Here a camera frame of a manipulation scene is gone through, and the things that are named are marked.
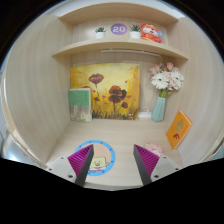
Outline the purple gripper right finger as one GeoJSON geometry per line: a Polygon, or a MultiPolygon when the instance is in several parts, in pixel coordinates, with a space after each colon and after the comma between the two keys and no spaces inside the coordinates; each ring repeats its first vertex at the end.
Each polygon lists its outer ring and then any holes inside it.
{"type": "Polygon", "coordinates": [[[180,167],[168,156],[158,156],[139,145],[134,145],[133,154],[143,185],[180,170],[180,167]]]}

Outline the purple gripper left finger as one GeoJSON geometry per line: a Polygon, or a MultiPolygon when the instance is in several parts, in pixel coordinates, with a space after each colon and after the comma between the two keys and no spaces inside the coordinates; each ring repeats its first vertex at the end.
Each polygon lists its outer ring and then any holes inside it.
{"type": "Polygon", "coordinates": [[[56,176],[83,187],[94,155],[93,145],[88,145],[69,157],[60,156],[46,170],[56,176]]]}

